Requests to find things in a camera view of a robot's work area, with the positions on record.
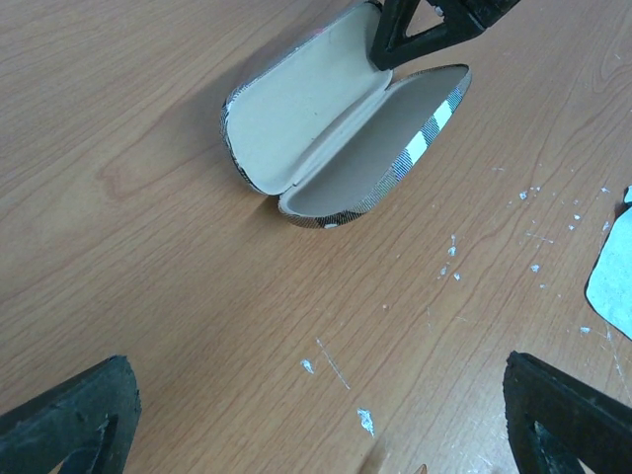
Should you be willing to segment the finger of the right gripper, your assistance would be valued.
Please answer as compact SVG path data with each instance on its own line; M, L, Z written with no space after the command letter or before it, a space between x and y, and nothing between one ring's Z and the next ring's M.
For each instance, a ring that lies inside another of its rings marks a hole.
M382 71L394 69L481 36L517 4L518 0L434 0L429 5L441 22L410 36L408 28L420 1L387 0L368 57Z

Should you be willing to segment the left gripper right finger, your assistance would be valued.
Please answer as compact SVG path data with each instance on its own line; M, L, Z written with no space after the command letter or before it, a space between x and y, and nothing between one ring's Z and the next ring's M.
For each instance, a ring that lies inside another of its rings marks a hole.
M503 380L510 447L520 473L629 473L631 408L527 353Z

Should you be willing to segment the brown fabric sunglasses pouch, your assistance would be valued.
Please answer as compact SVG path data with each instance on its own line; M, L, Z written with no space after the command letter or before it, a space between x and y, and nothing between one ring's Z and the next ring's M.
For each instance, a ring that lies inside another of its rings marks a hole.
M243 179L293 224L334 228L376 207L430 148L471 83L465 64L395 80L368 52L361 2L236 88L221 132Z

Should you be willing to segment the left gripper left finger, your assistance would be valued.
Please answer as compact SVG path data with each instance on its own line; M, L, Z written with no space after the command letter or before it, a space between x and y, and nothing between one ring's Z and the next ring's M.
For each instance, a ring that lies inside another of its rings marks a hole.
M1 416L1 471L121 473L140 415L127 357L108 357Z

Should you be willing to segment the light blue cleaning cloth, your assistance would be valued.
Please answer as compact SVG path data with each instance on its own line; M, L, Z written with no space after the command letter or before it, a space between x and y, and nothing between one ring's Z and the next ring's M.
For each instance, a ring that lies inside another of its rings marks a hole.
M625 210L611 226L588 281L586 297L593 310L631 339L631 187Z

